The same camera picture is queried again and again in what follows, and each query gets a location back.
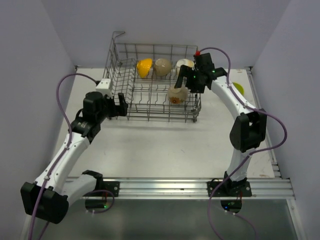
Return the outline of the beige bowl with sunflower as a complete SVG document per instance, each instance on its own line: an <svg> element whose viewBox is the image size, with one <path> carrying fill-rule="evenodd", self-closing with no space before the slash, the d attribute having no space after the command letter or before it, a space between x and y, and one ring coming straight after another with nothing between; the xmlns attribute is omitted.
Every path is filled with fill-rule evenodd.
<svg viewBox="0 0 320 240"><path fill-rule="evenodd" d="M184 85L180 88L174 88L174 85L171 85L167 91L167 98L172 104L182 104L188 98L188 89Z"/></svg>

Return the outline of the grey wire dish rack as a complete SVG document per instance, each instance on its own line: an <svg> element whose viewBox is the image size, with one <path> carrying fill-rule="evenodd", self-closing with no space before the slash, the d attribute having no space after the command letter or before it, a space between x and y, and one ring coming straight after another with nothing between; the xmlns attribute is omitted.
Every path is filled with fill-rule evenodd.
<svg viewBox="0 0 320 240"><path fill-rule="evenodd" d="M109 45L103 78L111 79L115 103L123 94L128 104L127 119L164 122L197 121L202 108L201 95L189 93L183 103L169 101L168 89L177 81L176 63L193 58L196 45L132 43L124 40L125 31L114 31ZM172 68L165 76L152 69L145 77L138 73L137 64L144 59L167 59Z"/></svg>

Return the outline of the lime green bowl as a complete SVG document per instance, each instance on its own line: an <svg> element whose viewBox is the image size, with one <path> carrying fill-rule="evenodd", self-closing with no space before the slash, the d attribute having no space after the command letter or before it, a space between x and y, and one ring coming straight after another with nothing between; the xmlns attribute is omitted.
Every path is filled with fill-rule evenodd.
<svg viewBox="0 0 320 240"><path fill-rule="evenodd" d="M242 96L244 96L244 94L245 94L244 87L243 87L241 84L237 83L237 82L233 82L233 85L234 85L234 87L238 90L238 92L239 92Z"/></svg>

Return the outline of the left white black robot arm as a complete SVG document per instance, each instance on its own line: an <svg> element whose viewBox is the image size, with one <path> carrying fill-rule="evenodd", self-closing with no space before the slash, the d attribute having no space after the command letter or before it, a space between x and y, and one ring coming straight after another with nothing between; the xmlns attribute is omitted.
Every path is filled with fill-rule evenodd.
<svg viewBox="0 0 320 240"><path fill-rule="evenodd" d="M82 153L101 130L105 119L125 117L128 103L122 92L119 104L98 91L85 95L83 107L69 124L65 142L42 174L33 183L25 182L20 190L25 212L49 223L58 224L66 216L69 207L80 197L114 196L103 182L103 175L85 170L78 179L67 183L71 170Z"/></svg>

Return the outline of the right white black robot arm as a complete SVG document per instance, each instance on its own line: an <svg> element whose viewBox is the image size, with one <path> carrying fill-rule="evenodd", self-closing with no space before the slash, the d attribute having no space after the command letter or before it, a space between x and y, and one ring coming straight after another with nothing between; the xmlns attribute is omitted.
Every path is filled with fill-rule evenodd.
<svg viewBox="0 0 320 240"><path fill-rule="evenodd" d="M252 196L247 171L253 152L266 138L267 116L250 104L230 81L230 70L216 68L210 53L194 55L194 66L183 63L179 68L175 88L185 85L191 93L211 90L229 110L234 119L229 133L233 154L223 181L207 182L208 195Z"/></svg>

